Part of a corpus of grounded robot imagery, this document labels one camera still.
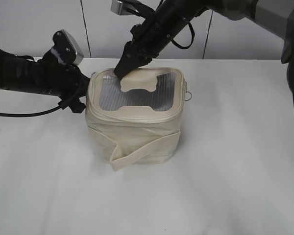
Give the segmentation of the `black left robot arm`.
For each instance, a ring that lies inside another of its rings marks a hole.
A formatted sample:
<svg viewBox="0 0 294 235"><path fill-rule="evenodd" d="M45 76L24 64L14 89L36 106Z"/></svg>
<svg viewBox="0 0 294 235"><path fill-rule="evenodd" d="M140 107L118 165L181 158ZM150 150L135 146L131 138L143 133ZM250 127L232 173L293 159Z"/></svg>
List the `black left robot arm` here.
<svg viewBox="0 0 294 235"><path fill-rule="evenodd" d="M80 98L88 85L89 78L79 67L61 64L52 49L38 61L0 49L0 90L57 96L61 100L56 109L80 114L86 108Z"/></svg>

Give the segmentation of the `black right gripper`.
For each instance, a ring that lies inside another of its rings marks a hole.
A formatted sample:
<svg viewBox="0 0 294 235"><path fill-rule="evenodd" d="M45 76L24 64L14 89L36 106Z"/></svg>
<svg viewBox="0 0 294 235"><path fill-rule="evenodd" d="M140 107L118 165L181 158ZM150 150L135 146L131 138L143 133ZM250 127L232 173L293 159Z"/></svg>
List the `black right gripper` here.
<svg viewBox="0 0 294 235"><path fill-rule="evenodd" d="M192 0L162 0L156 10L150 9L145 20L131 29L132 40L124 46L122 56L114 74L123 79L133 70L146 66L158 57L158 54L172 43L179 49L189 49L194 42L194 2ZM175 41L175 37L185 27L191 34L186 46Z"/></svg>

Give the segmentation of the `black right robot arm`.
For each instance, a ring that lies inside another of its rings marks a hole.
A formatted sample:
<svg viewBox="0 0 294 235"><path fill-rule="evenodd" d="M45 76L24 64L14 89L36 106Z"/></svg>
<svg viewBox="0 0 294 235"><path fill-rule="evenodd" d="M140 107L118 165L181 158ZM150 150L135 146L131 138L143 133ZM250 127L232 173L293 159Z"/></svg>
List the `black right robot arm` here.
<svg viewBox="0 0 294 235"><path fill-rule="evenodd" d="M111 10L117 15L144 18L131 29L132 39L124 46L114 69L122 79L149 64L191 20L212 10L232 21L249 19L283 39L281 63L288 64L287 81L294 92L294 0L162 0L152 9L138 0L115 0Z"/></svg>

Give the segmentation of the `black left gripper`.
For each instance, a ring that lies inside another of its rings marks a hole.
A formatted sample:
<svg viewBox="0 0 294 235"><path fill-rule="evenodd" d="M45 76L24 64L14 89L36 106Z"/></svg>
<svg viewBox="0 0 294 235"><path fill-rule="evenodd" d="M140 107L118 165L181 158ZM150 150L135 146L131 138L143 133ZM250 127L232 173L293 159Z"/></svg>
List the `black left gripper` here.
<svg viewBox="0 0 294 235"><path fill-rule="evenodd" d="M50 95L60 98L58 106L69 108L73 113L82 113L86 105L81 98L87 93L90 78L85 76L74 64L61 64L51 51L35 64L35 75Z"/></svg>

